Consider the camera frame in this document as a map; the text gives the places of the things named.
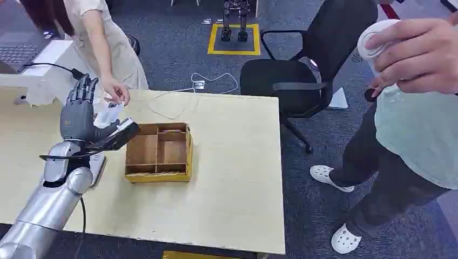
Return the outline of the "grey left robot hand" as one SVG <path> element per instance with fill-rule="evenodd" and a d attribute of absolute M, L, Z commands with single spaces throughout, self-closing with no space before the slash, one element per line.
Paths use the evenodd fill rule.
<path fill-rule="evenodd" d="M 95 114 L 93 101 L 98 78 L 81 76 L 70 91 L 60 114 L 60 133 L 65 141 L 75 141 L 84 151 L 119 150 L 140 133 L 140 126 L 118 116 L 122 104 L 106 103 Z"/>

